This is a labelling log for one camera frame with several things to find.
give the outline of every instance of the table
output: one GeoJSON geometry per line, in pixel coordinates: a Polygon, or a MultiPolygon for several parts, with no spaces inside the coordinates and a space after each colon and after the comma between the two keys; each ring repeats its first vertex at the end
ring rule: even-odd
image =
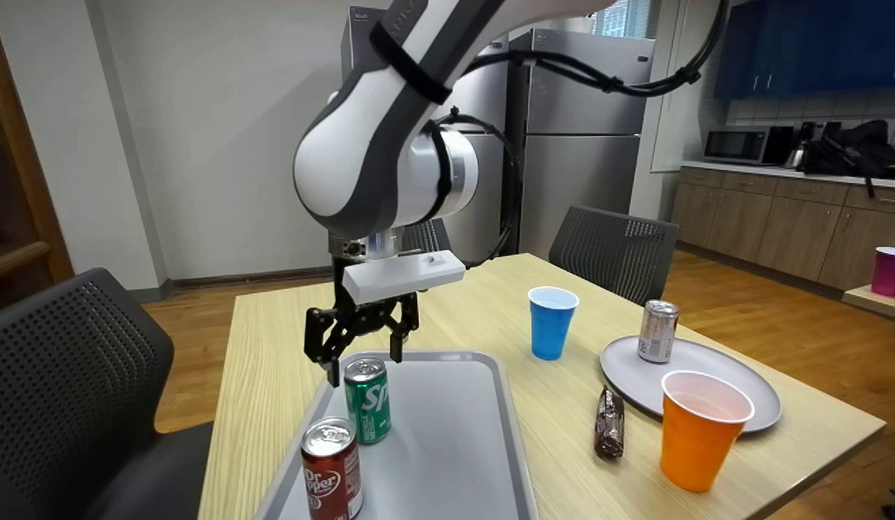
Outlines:
{"type": "Polygon", "coordinates": [[[895,298],[871,292],[870,285],[849,290],[843,294],[842,300],[862,309],[895,317],[895,298]]]}
{"type": "MultiPolygon", "coordinates": [[[[659,470],[661,423],[628,406],[626,453],[592,450],[603,381],[599,352],[635,334],[642,309],[533,256],[504,257],[420,294],[421,329],[408,349],[489,352],[506,366],[543,520],[764,518],[883,432],[884,422],[679,326],[678,336],[741,359],[774,386],[784,417],[741,438],[710,493],[674,486],[659,470]],[[555,285],[581,303],[563,358],[530,353],[527,290],[555,285]]],[[[251,518],[294,441],[324,372],[303,355],[306,309],[332,305],[331,284],[235,301],[199,518],[251,518]]],[[[347,352],[388,350],[384,333],[347,352]]]]}

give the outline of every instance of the orange cup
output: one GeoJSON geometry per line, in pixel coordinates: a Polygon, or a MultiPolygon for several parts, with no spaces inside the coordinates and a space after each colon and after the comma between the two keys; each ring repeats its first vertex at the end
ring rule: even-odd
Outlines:
{"type": "Polygon", "coordinates": [[[755,406],[720,378],[675,370],[662,377],[662,473],[688,491],[714,486],[755,406]]]}

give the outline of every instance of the can lid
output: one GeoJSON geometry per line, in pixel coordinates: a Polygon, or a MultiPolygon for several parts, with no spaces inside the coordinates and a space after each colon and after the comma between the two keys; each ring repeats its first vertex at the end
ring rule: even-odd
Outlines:
{"type": "Polygon", "coordinates": [[[325,417],[313,422],[303,435],[303,451],[315,457],[340,454],[351,445],[358,429],[343,417],[325,417]]]}
{"type": "Polygon", "coordinates": [[[386,363],[374,357],[362,357],[345,366],[345,381],[363,383],[373,381],[386,371],[386,363]]]}
{"type": "Polygon", "coordinates": [[[646,302],[646,310],[657,315],[672,316],[678,315],[678,305],[665,300],[649,300],[646,302]]]}

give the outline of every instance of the refrigerator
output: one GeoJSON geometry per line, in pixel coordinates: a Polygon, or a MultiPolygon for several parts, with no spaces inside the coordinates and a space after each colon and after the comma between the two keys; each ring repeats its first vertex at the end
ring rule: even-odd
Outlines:
{"type": "MultiPolygon", "coordinates": [[[[345,35],[342,37],[342,75],[347,77],[362,59],[378,59],[368,42],[373,24],[384,9],[351,6],[348,9],[345,35]]],[[[502,53],[508,50],[508,37],[490,43],[480,53],[502,53]]],[[[431,116],[446,116],[456,105],[464,114],[496,125],[503,131],[506,123],[506,90],[508,69],[504,65],[485,66],[464,76],[454,85],[454,93],[431,116]]],[[[480,181],[476,194],[464,209],[444,218],[451,250],[461,260],[483,260],[496,246],[502,217],[502,172],[504,148],[499,139],[487,135],[473,125],[454,125],[464,133],[476,151],[480,163],[480,181]]]]}
{"type": "MultiPolygon", "coordinates": [[[[627,85],[648,82],[654,40],[533,29],[512,49],[576,57],[627,85]]],[[[511,251],[547,259],[569,207],[630,207],[646,100],[605,93],[529,66],[508,68],[506,132],[524,163],[524,192],[511,251]]],[[[506,189],[503,212],[513,207],[506,189]]]]}

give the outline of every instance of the sprite can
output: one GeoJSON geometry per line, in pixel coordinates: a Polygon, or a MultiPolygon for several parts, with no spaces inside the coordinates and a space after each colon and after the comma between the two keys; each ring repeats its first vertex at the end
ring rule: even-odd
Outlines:
{"type": "Polygon", "coordinates": [[[345,366],[347,413],[358,427],[358,442],[374,444],[386,437],[389,415],[389,382],[386,363],[362,357],[345,366]]]}

